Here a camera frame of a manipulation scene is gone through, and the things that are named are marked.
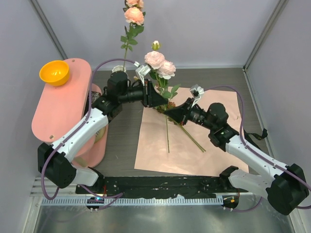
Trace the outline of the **pale pink rose stem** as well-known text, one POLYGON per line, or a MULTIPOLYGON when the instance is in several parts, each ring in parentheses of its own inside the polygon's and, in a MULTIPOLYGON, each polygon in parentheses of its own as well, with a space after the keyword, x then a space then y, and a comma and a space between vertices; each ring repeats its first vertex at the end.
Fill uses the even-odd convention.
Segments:
POLYGON ((168 61, 163 53, 159 51, 161 44, 158 40, 152 42, 151 48, 152 51, 144 56, 144 61, 151 67, 149 74, 155 81, 155 90, 168 100, 168 103, 155 108, 159 113, 164 114, 165 110, 175 107, 175 103, 171 102, 171 100, 178 94, 177 90, 180 84, 173 86, 169 90, 169 80, 175 76, 176 67, 173 62, 168 61))

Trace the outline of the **pink flower bouquet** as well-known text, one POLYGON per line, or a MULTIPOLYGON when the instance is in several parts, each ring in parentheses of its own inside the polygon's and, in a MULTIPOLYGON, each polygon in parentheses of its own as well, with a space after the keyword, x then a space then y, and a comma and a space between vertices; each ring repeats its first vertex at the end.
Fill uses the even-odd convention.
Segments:
POLYGON ((169 122, 168 153, 165 116, 155 109, 144 108, 134 168, 198 176, 218 176, 229 166, 249 171, 246 163, 211 143, 208 129, 192 122, 187 122, 184 128, 206 152, 201 152, 181 129, 169 122))

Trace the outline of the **black ribbon gold lettering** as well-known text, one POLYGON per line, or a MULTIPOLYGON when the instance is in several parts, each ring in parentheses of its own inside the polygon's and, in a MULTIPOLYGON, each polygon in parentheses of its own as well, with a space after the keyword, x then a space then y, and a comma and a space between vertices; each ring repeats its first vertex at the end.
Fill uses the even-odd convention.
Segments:
POLYGON ((268 136, 267 130, 264 128, 261 135, 257 133, 248 133, 246 130, 243 130, 243 132, 245 140, 261 150, 260 147, 252 140, 251 136, 253 136, 256 140, 261 141, 268 136))

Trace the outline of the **peach rose stem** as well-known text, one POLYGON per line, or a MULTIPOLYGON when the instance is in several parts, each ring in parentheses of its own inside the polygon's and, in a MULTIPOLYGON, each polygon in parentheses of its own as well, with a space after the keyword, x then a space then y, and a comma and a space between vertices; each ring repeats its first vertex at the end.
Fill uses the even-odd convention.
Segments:
POLYGON ((125 0, 124 1, 124 17, 128 26, 124 27, 125 35, 121 36, 121 49, 124 50, 124 59, 126 59, 128 51, 133 51, 133 46, 138 42, 136 37, 144 31, 144 19, 146 12, 143 0, 125 0))

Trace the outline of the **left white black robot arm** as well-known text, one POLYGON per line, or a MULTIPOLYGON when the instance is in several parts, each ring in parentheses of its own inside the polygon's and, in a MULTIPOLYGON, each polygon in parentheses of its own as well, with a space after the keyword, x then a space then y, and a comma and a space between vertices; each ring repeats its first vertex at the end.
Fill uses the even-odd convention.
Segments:
POLYGON ((132 102, 153 108, 167 104, 168 99, 162 97, 148 79, 131 84, 125 72, 112 73, 104 93, 92 103, 80 122, 52 144, 42 143, 38 147, 41 178, 48 178, 58 188, 77 184, 86 186, 94 194, 100 193, 104 184, 99 173, 88 167, 77 167, 72 161, 84 144, 122 111, 124 103, 132 102))

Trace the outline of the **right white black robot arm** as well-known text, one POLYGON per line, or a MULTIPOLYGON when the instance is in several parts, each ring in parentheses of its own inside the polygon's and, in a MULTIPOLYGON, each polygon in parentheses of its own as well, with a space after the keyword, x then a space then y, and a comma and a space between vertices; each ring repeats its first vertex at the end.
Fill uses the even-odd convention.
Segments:
POLYGON ((276 211, 286 216, 300 207, 311 189, 300 166, 280 162, 247 142, 228 124, 228 114, 221 103, 213 103, 205 111, 193 102, 194 99, 188 98, 164 114, 177 124, 185 125, 191 121, 208 129, 208 137, 214 146, 239 158, 257 172, 253 175, 235 169, 220 178, 222 190, 229 192, 239 188, 252 192, 268 200, 276 211))

